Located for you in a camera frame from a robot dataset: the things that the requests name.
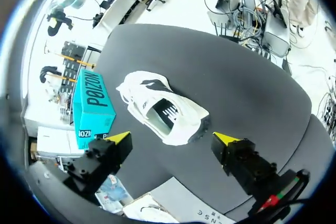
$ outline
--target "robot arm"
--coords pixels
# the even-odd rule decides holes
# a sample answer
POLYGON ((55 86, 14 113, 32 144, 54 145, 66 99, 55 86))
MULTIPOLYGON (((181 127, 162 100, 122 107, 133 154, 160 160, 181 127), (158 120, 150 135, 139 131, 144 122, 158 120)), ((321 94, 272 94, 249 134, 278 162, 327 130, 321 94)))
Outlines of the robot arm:
POLYGON ((248 139, 236 139, 215 132, 212 147, 214 155, 227 175, 232 174, 243 190, 256 200, 248 212, 257 217, 256 223, 274 223, 290 212, 287 202, 296 200, 309 181, 309 172, 286 171, 279 176, 276 163, 269 163, 255 151, 248 139))

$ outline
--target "shoelace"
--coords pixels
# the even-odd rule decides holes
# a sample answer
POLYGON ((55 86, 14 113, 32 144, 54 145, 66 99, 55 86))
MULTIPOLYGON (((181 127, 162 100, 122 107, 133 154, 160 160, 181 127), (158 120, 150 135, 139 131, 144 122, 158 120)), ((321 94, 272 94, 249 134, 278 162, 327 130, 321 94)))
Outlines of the shoelace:
POLYGON ((125 85, 125 83, 122 83, 117 90, 120 92, 121 99, 124 103, 129 105, 130 103, 134 103, 131 89, 128 85, 125 85))

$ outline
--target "white cardboard box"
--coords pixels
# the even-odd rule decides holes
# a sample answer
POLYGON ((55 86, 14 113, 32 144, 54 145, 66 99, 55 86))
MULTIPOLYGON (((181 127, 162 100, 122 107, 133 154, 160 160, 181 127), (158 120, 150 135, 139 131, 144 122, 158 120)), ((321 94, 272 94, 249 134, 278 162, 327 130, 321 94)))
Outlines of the white cardboard box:
POLYGON ((177 222, 199 221, 206 224, 235 223, 234 220, 227 218, 197 198, 174 177, 126 205, 123 211, 131 219, 154 222, 172 223, 172 220, 175 220, 177 222), (161 212, 165 211, 167 214, 152 209, 150 214, 144 216, 141 209, 151 205, 159 207, 161 212))

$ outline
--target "white floor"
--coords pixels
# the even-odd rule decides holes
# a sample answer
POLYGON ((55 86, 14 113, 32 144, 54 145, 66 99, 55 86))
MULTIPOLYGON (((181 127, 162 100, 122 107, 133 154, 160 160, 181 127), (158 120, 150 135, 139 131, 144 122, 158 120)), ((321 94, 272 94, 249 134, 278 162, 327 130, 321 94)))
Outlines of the white floor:
MULTIPOLYGON (((179 26, 215 35, 207 11, 204 0, 166 0, 166 4, 158 2, 151 12, 143 12, 134 22, 179 26)), ((334 78, 328 80, 330 76, 335 76, 333 60, 336 57, 324 31, 326 19, 324 12, 320 10, 315 23, 307 28, 304 39, 292 35, 293 45, 288 55, 292 77, 309 95, 313 114, 318 113, 321 99, 329 91, 328 85, 334 86, 332 83, 335 81, 334 78)))

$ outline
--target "gray table surface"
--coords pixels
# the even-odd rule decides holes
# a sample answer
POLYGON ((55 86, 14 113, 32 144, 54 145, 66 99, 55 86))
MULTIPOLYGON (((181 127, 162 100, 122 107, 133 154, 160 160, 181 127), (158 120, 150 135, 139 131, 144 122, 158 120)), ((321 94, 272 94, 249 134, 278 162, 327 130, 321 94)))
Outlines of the gray table surface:
POLYGON ((214 131, 247 137, 269 162, 283 168, 298 147, 311 116, 311 102, 282 69, 231 41, 185 28, 121 25, 110 35, 95 68, 102 74, 116 118, 110 135, 131 131, 133 151, 117 176, 133 198, 176 177, 221 213, 249 196, 226 176, 211 152, 214 131), (210 113, 202 139, 167 146, 128 111, 115 89, 133 71, 167 77, 173 90, 210 113))

